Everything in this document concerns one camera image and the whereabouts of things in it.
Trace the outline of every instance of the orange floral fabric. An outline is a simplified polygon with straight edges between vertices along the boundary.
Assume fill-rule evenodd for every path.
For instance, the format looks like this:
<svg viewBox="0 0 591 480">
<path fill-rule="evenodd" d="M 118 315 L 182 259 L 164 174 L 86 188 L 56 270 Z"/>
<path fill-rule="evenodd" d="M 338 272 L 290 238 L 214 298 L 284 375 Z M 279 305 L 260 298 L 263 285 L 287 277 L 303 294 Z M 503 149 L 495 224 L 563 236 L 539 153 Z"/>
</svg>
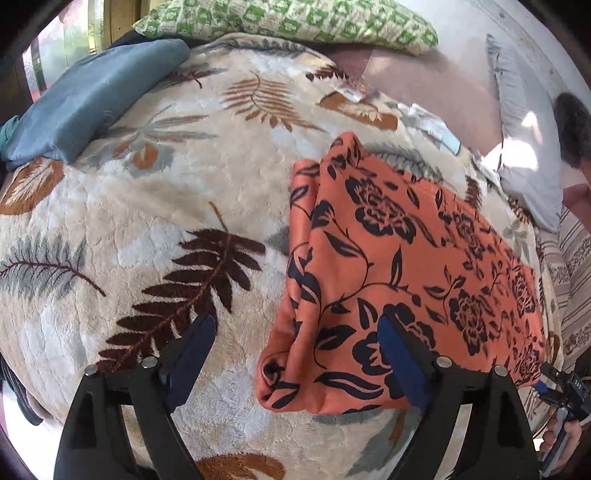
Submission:
<svg viewBox="0 0 591 480">
<path fill-rule="evenodd" d="M 265 408 L 408 406 L 379 347 L 383 313 L 462 367 L 501 364 L 517 386 L 536 382 L 532 270 L 462 199 L 393 170 L 348 132 L 320 164 L 296 162 L 290 206 L 285 294 L 256 378 Z"/>
</svg>

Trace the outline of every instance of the gray handle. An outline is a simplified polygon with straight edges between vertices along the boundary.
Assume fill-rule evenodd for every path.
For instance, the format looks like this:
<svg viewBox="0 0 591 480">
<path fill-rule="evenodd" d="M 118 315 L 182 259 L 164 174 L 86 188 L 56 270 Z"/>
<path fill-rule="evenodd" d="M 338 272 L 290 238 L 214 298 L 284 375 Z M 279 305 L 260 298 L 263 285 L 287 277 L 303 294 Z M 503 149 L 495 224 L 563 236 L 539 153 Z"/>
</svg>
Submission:
<svg viewBox="0 0 591 480">
<path fill-rule="evenodd" d="M 563 428 L 564 422 L 566 421 L 568 415 L 569 411 L 565 407 L 560 407 L 554 414 L 554 418 L 558 420 L 558 425 L 554 430 L 554 434 L 557 437 L 556 442 L 549 452 L 545 452 L 542 455 L 540 460 L 540 474 L 544 478 L 550 476 L 552 470 L 554 469 L 556 460 L 558 460 L 564 450 L 564 447 L 566 447 L 566 443 L 569 441 L 570 433 L 566 433 Z"/>
</svg>

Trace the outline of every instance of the human hand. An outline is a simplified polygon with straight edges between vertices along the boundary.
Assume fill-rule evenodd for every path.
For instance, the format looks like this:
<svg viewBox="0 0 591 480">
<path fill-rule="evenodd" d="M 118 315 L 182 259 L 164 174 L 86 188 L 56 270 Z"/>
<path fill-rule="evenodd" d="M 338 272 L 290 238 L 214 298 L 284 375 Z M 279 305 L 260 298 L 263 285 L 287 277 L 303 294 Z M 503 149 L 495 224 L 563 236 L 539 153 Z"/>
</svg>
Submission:
<svg viewBox="0 0 591 480">
<path fill-rule="evenodd" d="M 540 445 L 540 452 L 549 452 L 552 446 L 555 444 L 556 434 L 554 433 L 554 430 L 557 427 L 558 420 L 556 420 L 556 418 L 552 418 L 552 420 L 548 422 L 548 429 L 542 435 L 542 439 L 544 440 L 544 442 Z M 558 457 L 558 460 L 556 460 L 556 463 L 554 464 L 555 470 L 562 468 L 566 464 L 566 462 L 569 461 L 569 458 L 577 448 L 577 444 L 581 439 L 581 434 L 583 430 L 581 429 L 581 424 L 578 420 L 571 420 L 564 422 L 564 431 L 566 433 L 570 433 L 570 437 L 566 442 L 562 454 Z"/>
</svg>

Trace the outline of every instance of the gray-blue fabric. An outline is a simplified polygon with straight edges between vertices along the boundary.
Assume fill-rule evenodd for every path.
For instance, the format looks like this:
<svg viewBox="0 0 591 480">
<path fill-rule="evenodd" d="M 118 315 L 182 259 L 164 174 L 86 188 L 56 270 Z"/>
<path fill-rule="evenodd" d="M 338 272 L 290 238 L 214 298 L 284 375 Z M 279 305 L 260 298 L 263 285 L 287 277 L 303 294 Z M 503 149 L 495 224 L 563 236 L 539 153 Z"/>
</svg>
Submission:
<svg viewBox="0 0 591 480">
<path fill-rule="evenodd" d="M 7 170 L 38 155 L 73 163 L 90 140 L 189 57 L 183 40 L 124 45 L 89 55 L 22 116 L 4 151 Z"/>
</svg>

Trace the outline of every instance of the gray pillow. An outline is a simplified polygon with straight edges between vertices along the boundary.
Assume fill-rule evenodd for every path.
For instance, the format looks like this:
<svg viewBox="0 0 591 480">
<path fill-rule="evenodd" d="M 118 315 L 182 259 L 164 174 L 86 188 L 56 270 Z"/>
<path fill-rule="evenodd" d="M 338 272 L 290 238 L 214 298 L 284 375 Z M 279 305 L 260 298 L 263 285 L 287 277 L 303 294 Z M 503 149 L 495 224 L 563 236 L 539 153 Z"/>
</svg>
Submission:
<svg viewBox="0 0 591 480">
<path fill-rule="evenodd" d="M 556 232 L 563 193 L 552 100 L 512 47 L 492 35 L 486 42 L 501 104 L 501 185 L 531 212 L 538 226 Z"/>
</svg>

